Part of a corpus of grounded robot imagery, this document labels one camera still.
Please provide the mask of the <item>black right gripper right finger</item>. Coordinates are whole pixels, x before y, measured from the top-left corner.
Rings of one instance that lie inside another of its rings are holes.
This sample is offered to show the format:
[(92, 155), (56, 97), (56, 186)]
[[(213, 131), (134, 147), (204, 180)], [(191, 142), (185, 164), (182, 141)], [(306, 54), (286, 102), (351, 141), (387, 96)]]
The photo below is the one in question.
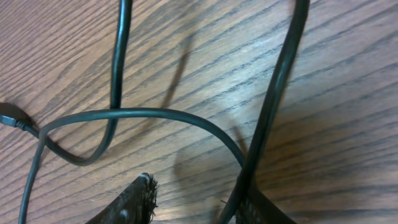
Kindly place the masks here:
[(258, 189), (255, 181), (234, 216), (236, 224), (297, 224)]

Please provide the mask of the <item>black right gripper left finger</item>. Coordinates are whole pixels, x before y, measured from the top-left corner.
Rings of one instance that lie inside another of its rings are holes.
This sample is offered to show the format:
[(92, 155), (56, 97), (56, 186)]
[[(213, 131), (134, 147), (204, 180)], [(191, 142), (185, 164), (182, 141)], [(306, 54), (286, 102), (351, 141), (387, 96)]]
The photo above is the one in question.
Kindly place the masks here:
[(141, 173), (86, 224), (149, 224), (157, 207), (157, 189), (158, 183), (154, 176)]

